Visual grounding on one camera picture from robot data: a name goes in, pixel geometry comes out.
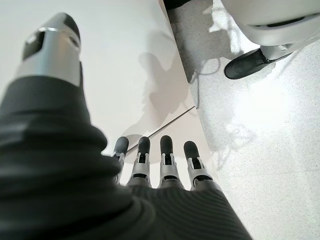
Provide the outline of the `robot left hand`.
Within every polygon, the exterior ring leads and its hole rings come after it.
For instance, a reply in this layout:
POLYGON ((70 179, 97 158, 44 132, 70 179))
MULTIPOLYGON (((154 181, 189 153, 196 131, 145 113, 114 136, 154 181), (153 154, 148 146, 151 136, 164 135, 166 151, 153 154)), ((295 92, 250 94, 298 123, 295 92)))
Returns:
POLYGON ((191 189, 160 140, 160 184, 151 187, 150 140, 142 137, 127 185, 119 183, 129 141, 111 156, 91 124, 81 38, 60 12, 25 42, 0 105, 0 237, 3 240, 249 240, 208 174, 193 141, 183 146, 191 189))

